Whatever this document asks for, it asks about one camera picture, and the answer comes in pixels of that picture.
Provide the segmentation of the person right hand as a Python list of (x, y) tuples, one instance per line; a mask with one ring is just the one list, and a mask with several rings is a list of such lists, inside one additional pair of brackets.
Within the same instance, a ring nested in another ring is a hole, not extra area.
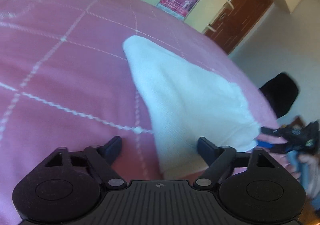
[(297, 172), (301, 174), (301, 177), (308, 178), (310, 182), (319, 177), (319, 159), (317, 156), (298, 154), (297, 161)]

